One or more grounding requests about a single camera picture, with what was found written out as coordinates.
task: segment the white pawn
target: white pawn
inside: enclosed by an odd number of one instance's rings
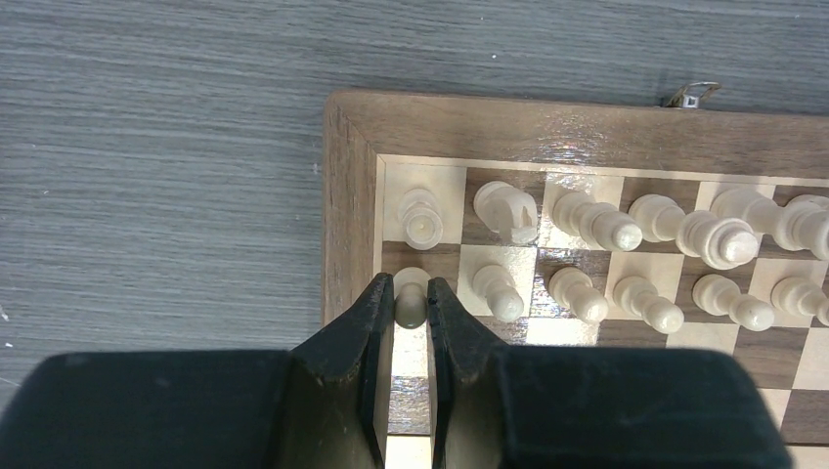
[[[628,211],[651,242],[676,240],[683,254],[702,258],[708,266],[726,270],[748,264],[760,244],[743,220],[720,219],[699,210],[689,215],[672,199],[651,193],[638,198]]]
[[[728,315],[743,327],[766,330],[774,324],[771,305],[752,295],[741,294],[734,280],[710,274],[697,280],[693,290],[694,303],[701,310],[714,316]]]
[[[475,273],[472,291],[487,302],[498,320],[512,322],[524,314],[524,300],[515,289],[515,280],[502,266],[486,266]]]
[[[591,247],[632,251],[642,243],[642,230],[627,213],[596,203],[586,192],[568,192],[552,207],[552,223],[570,236],[581,236]]]
[[[607,299],[593,288],[590,277],[575,267],[553,274],[547,291],[556,303],[569,308],[583,322],[598,324],[607,318]]]
[[[650,242],[676,239],[685,218],[684,210],[673,199],[655,193],[636,199],[628,214],[642,229],[645,240]]]
[[[732,189],[718,195],[711,210],[747,221],[755,232],[771,235],[783,249],[808,249],[818,259],[829,260],[829,211],[821,203],[817,196],[796,197],[780,207],[751,189]]]
[[[472,207],[484,225],[506,242],[527,244],[539,236],[536,200],[505,182],[485,184]]]
[[[613,288],[613,301],[626,313],[642,318],[657,332],[677,332],[685,314],[668,298],[659,296],[656,287],[642,277],[626,277]]]
[[[431,249],[443,236],[440,205],[426,189],[412,189],[403,195],[397,210],[406,244],[414,249]]]
[[[423,269],[406,267],[395,274],[394,320],[406,329],[426,321],[426,289],[431,276]]]
[[[823,325],[829,325],[829,298],[820,286],[808,278],[787,277],[771,289],[774,308],[793,316],[817,316]]]

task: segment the chess pawn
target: chess pawn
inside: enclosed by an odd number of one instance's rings
[[[505,182],[485,184],[472,207],[484,225],[506,242],[527,244],[539,236],[536,200]]]
[[[552,223],[588,246],[608,251],[632,251],[642,243],[642,230],[627,213],[597,203],[586,192],[568,192],[552,207]]]
[[[642,277],[626,277],[613,288],[613,301],[626,313],[642,318],[657,332],[677,332],[685,314],[668,298],[659,296],[656,286]]]
[[[426,291],[431,276],[423,269],[406,267],[395,274],[394,320],[406,329],[426,321]]]
[[[766,330],[774,324],[771,305],[752,295],[741,294],[734,280],[710,274],[697,280],[693,289],[694,303],[701,310],[714,316],[728,315],[743,327]]]
[[[575,267],[553,274],[547,291],[556,303],[569,308],[583,322],[597,324],[607,318],[607,299],[593,288],[590,277]]]
[[[403,195],[397,211],[406,244],[413,249],[431,249],[443,236],[440,205],[426,189],[412,189]]]
[[[793,316],[817,316],[823,325],[829,325],[829,298],[820,286],[808,278],[783,278],[771,289],[771,304]]]
[[[747,221],[755,232],[771,235],[783,249],[808,249],[818,259],[829,260],[829,211],[821,203],[813,195],[796,197],[780,207],[751,189],[732,189],[718,195],[711,210]]]
[[[487,302],[498,320],[512,322],[524,314],[524,300],[515,289],[515,280],[502,266],[486,266],[476,272],[472,291]]]
[[[636,199],[628,214],[642,229],[642,237],[649,242],[673,241],[685,218],[685,211],[673,199],[655,193]]]

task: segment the gray table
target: gray table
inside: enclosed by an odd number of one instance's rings
[[[829,3],[6,0],[0,407],[64,351],[291,347],[348,87],[826,113]]]

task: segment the wooden chess board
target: wooden chess board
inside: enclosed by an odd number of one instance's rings
[[[324,323],[374,274],[415,266],[444,277],[472,315],[513,344],[719,350],[749,371],[792,452],[829,464],[829,327],[776,312],[774,327],[753,332],[691,300],[694,282],[710,273],[765,301],[784,277],[825,285],[829,261],[780,249],[769,236],[757,259],[730,271],[682,255],[672,241],[643,242],[632,252],[591,250],[555,227],[549,209],[561,187],[623,211],[647,193],[668,196],[686,212],[708,209],[718,193],[737,187],[780,204],[803,193],[829,195],[829,119],[343,92],[327,105],[324,169]],[[531,245],[502,242],[475,215],[474,195],[494,180],[536,200],[540,236]],[[427,251],[404,243],[395,215],[401,196],[416,187],[441,204],[443,237]],[[515,322],[493,318],[471,291],[471,276],[490,263],[510,271],[524,299]],[[546,292],[565,266],[582,269],[608,299],[622,277],[646,277],[682,308],[685,324],[658,333],[612,299],[607,320],[585,324]],[[425,351],[425,326],[396,327],[390,434],[428,435]]]

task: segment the light square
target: light square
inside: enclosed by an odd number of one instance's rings
[[[774,186],[769,184],[737,184],[721,183],[719,181],[703,181],[697,194],[697,204],[694,210],[709,210],[712,202],[721,193],[729,189],[753,189],[768,198],[774,195]]]
[[[771,303],[771,289],[786,277],[806,277],[822,285],[829,261],[800,259],[760,258],[754,268],[748,293],[760,300]],[[811,318],[795,316],[775,309],[774,325],[783,327],[809,327]]]
[[[625,178],[619,176],[595,176],[590,174],[549,173],[545,183],[542,217],[539,220],[539,246],[589,249],[579,236],[570,236],[552,223],[552,207],[559,197],[571,191],[584,191],[596,202],[619,206]]]
[[[675,301],[684,258],[682,254],[614,252],[610,256],[610,269],[607,273],[607,287],[604,292],[604,296],[610,302],[610,312],[607,317],[613,320],[641,320],[622,311],[613,301],[613,288],[619,280],[625,277],[647,278],[656,286],[659,296]]]
[[[533,297],[533,277],[536,271],[538,249],[522,246],[477,246],[463,244],[460,247],[460,271],[458,273],[458,299],[473,316],[491,316],[486,301],[472,290],[472,279],[483,267],[505,267],[515,280],[515,289],[524,300],[524,313],[530,315]]]
[[[829,328],[808,331],[794,389],[829,390]]]
[[[527,345],[595,345],[598,324],[564,318],[529,318]]]
[[[431,191],[440,203],[443,236],[440,242],[460,244],[463,230],[463,194],[466,168],[426,164],[387,164],[383,198],[383,240],[405,241],[397,211],[403,195],[412,189]]]
[[[789,404],[789,396],[792,395],[790,389],[766,389],[759,388],[760,395],[763,396],[763,402],[771,414],[771,420],[780,428],[783,424],[783,416],[786,414],[786,405]]]
[[[666,345],[673,348],[716,350],[731,355],[737,343],[739,328],[737,324],[686,322],[679,331],[668,336]]]
[[[432,444],[429,436],[389,435],[386,440],[386,467],[428,469],[432,467]]]
[[[787,447],[794,459],[794,469],[826,469],[829,467],[829,448]]]
[[[391,355],[392,376],[427,377],[426,324],[405,329],[394,324],[394,347]]]

